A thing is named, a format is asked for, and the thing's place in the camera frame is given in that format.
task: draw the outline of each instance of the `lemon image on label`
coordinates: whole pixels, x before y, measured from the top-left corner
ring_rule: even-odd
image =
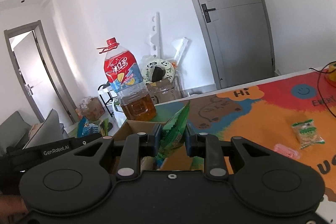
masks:
[[[124,76],[125,74],[122,72],[122,73],[119,73],[118,74],[118,81],[121,83],[121,81],[124,79]]]
[[[125,83],[126,85],[133,85],[135,83],[135,79],[134,77],[128,82],[128,83]]]

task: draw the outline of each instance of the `door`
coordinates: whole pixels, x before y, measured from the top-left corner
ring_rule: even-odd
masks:
[[[274,76],[271,43],[261,0],[198,0],[195,9],[200,8],[221,88]]]
[[[13,49],[20,74],[42,116],[46,118],[53,108],[58,112],[59,121],[65,127],[69,126],[73,122],[49,79],[36,46],[34,35],[31,31]]]

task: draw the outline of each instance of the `colorful painted table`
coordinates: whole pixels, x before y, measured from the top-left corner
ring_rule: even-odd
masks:
[[[336,222],[336,118],[318,94],[318,75],[303,71],[156,105],[154,121],[167,121],[190,100],[189,123],[196,133],[211,133],[225,141],[242,136],[271,150],[282,144],[298,151],[298,161],[322,175],[327,190],[319,210],[329,222]],[[324,75],[319,86],[336,113],[336,88]],[[314,119],[325,144],[300,150],[291,125],[308,119]],[[201,158],[195,158],[192,168],[202,169],[202,164]]]

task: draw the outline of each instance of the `screw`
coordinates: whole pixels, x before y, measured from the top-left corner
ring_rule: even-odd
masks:
[[[120,168],[118,174],[123,177],[128,177],[134,174],[134,170],[132,168]]]
[[[214,177],[222,177],[226,174],[226,170],[223,168],[213,168],[210,170],[210,175]]]
[[[176,178],[177,178],[177,175],[175,175],[175,174],[169,174],[169,175],[168,175],[168,178],[169,178],[169,179],[176,179]]]

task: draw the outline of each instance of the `orange speech bubble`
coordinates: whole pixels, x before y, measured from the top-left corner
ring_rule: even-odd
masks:
[[[249,88],[243,88],[239,90],[231,90],[223,93],[217,94],[219,98],[229,98],[233,101],[243,101],[245,99],[256,100],[260,99],[265,95],[257,85],[251,86]]]

